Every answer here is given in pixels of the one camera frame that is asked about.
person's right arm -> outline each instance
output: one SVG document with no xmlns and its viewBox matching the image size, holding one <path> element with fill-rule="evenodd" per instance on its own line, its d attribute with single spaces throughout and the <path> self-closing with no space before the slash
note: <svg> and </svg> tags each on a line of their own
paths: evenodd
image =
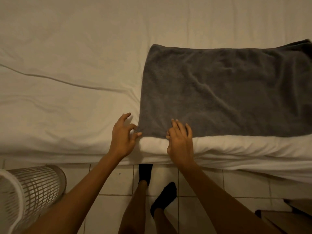
<svg viewBox="0 0 312 234">
<path fill-rule="evenodd" d="M 265 224 L 239 201 L 213 182 L 193 158 L 193 136 L 188 124 L 172 120 L 167 132 L 167 152 L 189 183 L 209 216 L 216 232 L 222 233 L 279 233 Z"/>
</svg>

tile floor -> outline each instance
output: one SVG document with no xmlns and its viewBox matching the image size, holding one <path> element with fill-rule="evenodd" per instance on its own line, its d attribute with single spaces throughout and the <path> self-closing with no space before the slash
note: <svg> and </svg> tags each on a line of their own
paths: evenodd
<svg viewBox="0 0 312 234">
<path fill-rule="evenodd" d="M 0 168 L 16 169 L 36 164 L 1 160 Z M 61 164 L 66 174 L 66 192 L 71 190 L 89 171 L 93 164 Z M 203 169 L 204 172 L 254 212 L 257 209 L 290 211 L 283 198 L 312 198 L 312 185 L 273 178 L 244 171 Z M 146 233 L 156 233 L 154 221 L 149 213 L 150 205 L 164 186 L 174 181 L 178 198 L 166 209 L 166 215 L 181 234 L 215 233 L 198 198 L 173 165 L 154 165 L 146 197 Z M 133 191 L 138 184 L 138 166 L 118 166 L 107 179 L 95 203 L 91 207 L 79 234 L 117 233 L 119 224 Z"/>
</svg>

mattress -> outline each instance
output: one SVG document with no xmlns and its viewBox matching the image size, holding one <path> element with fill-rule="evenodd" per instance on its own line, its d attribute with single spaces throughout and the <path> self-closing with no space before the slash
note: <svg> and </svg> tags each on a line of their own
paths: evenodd
<svg viewBox="0 0 312 234">
<path fill-rule="evenodd" d="M 312 0 L 0 0 L 0 153 L 97 162 L 123 113 L 138 123 L 152 44 L 272 48 L 312 36 Z M 206 167 L 312 182 L 312 137 L 193 139 Z M 143 137 L 121 164 L 170 163 Z"/>
</svg>

black sock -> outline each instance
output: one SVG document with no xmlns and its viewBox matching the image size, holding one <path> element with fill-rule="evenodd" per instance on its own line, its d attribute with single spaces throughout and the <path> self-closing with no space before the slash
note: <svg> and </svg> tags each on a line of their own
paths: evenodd
<svg viewBox="0 0 312 234">
<path fill-rule="evenodd" d="M 155 209 L 161 208 L 164 210 L 177 197 L 177 187 L 174 182 L 170 182 L 157 197 L 154 204 L 151 206 L 151 215 L 154 217 Z"/>
<path fill-rule="evenodd" d="M 152 167 L 153 167 L 153 164 L 139 164 L 138 165 L 138 173 L 140 176 L 139 182 L 144 180 L 147 182 L 147 186 L 149 186 L 149 182 L 151 181 Z"/>
</svg>

gray towel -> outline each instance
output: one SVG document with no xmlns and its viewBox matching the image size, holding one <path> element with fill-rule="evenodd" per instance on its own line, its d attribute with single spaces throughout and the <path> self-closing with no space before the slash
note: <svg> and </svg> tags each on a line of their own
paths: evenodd
<svg viewBox="0 0 312 234">
<path fill-rule="evenodd" d="M 194 137 L 312 133 L 312 43 L 271 49 L 153 45 L 142 81 L 138 131 L 165 138 L 171 118 Z"/>
</svg>

